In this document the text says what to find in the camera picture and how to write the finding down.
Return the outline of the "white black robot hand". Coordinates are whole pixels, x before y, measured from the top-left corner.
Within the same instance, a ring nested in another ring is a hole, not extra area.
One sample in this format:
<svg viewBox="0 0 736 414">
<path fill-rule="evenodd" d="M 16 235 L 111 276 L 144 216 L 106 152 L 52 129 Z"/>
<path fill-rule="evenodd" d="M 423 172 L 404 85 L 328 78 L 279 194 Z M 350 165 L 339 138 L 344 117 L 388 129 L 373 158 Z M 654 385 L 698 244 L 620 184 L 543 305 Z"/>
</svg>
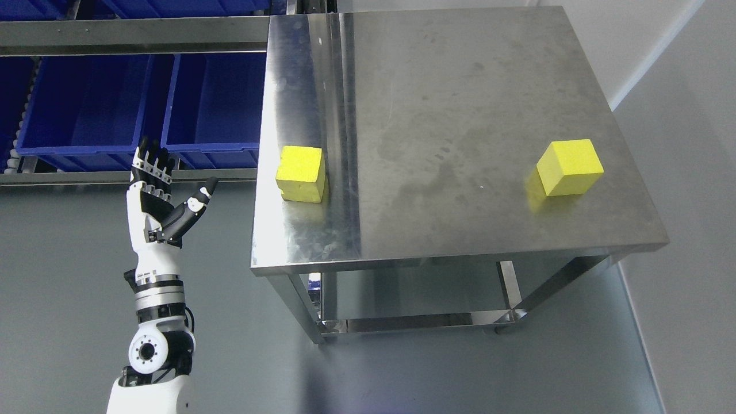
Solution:
<svg viewBox="0 0 736 414">
<path fill-rule="evenodd" d="M 181 204 L 173 204 L 174 161 L 158 140 L 143 136 L 131 163 L 126 191 L 127 225 L 137 256 L 134 285 L 179 275 L 177 256 L 182 238 L 205 214 L 218 178 L 208 178 Z"/>
</svg>

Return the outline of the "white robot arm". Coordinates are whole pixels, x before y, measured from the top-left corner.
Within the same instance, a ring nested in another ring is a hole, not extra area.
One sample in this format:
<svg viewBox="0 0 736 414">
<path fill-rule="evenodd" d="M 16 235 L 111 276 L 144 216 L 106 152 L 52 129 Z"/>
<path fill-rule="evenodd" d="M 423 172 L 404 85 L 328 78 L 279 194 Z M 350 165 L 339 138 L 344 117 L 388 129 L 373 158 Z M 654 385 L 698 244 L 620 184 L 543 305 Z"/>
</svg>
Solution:
<svg viewBox="0 0 736 414">
<path fill-rule="evenodd" d="M 113 382 L 107 413 L 195 413 L 191 378 L 196 340 L 178 275 L 124 273 L 136 301 L 137 332 L 128 365 Z"/>
</svg>

